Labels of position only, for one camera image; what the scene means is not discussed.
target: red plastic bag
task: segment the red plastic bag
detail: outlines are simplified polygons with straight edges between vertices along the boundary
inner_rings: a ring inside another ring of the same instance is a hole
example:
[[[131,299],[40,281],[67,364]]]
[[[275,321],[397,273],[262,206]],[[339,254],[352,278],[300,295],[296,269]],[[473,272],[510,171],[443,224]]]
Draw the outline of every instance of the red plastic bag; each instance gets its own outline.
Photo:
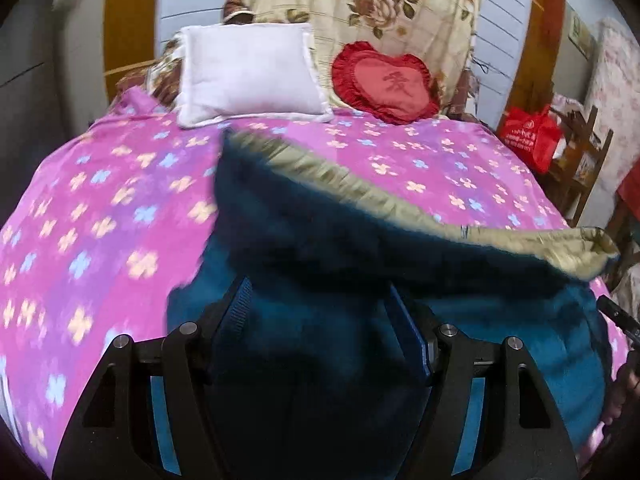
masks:
[[[562,130],[549,117],[549,106],[537,114],[528,114],[519,108],[509,111],[500,131],[500,140],[530,170],[544,174],[549,171],[554,151]]]

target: metal screw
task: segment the metal screw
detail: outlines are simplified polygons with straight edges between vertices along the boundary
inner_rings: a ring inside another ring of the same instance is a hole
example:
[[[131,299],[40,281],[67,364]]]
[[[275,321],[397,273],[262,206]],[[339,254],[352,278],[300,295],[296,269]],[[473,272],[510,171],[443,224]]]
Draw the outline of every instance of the metal screw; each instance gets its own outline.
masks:
[[[129,343],[129,336],[127,334],[117,335],[113,339],[113,345],[116,348],[124,348]]]
[[[524,343],[522,342],[522,339],[511,336],[510,338],[507,339],[507,345],[509,345],[514,350],[522,350]]]
[[[440,333],[446,337],[453,337],[458,334],[458,329],[452,324],[445,323],[440,327]]]
[[[180,333],[184,335],[193,334],[198,329],[198,326],[193,321],[187,321],[180,325]]]

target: wooden door frame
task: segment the wooden door frame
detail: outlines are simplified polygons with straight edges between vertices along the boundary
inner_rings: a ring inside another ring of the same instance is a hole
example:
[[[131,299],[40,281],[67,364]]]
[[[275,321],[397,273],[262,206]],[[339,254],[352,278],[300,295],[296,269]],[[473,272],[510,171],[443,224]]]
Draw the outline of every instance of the wooden door frame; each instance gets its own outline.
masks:
[[[553,98],[553,74],[560,51],[560,42],[549,47],[540,41],[545,0],[532,0],[529,26],[516,77],[502,120],[515,106],[530,112],[540,110]]]
[[[117,81],[154,59],[156,0],[104,0],[104,83],[109,101]]]

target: pink floral bedsheet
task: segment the pink floral bedsheet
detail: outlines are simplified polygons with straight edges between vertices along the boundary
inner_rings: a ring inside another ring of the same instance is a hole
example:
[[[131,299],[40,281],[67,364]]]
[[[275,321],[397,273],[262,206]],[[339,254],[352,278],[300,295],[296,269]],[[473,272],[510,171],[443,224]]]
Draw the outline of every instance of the pink floral bedsheet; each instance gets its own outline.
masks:
[[[565,226],[529,170],[476,124],[389,126],[343,111],[330,124],[247,119],[181,130],[173,113],[130,89],[47,157],[0,232],[0,379],[10,426],[48,474],[106,346],[123,332],[164,335],[167,295],[196,274],[227,126],[287,137],[440,222]],[[600,280],[593,290],[606,294]],[[610,339],[614,373],[626,341],[613,327]]]

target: red heart-shaped pillow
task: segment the red heart-shaped pillow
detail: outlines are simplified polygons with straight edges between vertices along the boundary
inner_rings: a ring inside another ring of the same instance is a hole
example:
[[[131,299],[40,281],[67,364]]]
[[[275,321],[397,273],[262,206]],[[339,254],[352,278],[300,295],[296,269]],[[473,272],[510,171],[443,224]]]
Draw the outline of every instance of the red heart-shaped pillow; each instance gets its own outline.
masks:
[[[346,104],[390,124],[427,119],[440,110],[431,75],[420,59],[385,56],[367,41],[344,47],[334,60],[332,79]]]

